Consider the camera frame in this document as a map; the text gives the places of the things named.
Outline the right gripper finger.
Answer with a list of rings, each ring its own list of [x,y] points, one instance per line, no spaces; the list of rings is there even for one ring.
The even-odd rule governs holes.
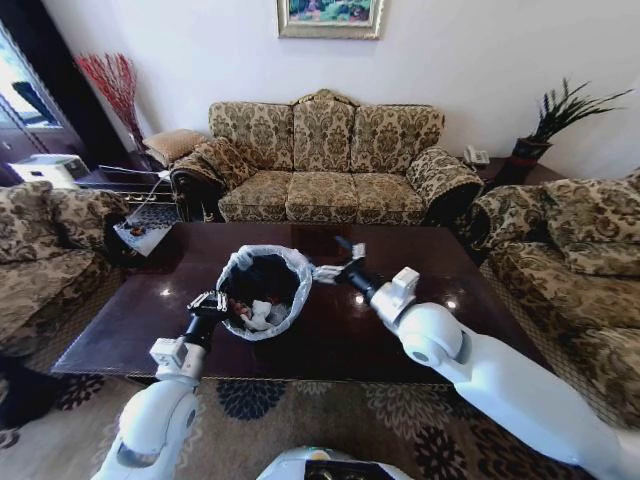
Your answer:
[[[345,253],[341,260],[343,266],[364,261],[366,257],[366,245],[364,243],[352,243],[343,236],[335,236],[334,240]]]
[[[312,278],[315,282],[338,285],[345,282],[345,267],[337,265],[322,265],[313,269]]]

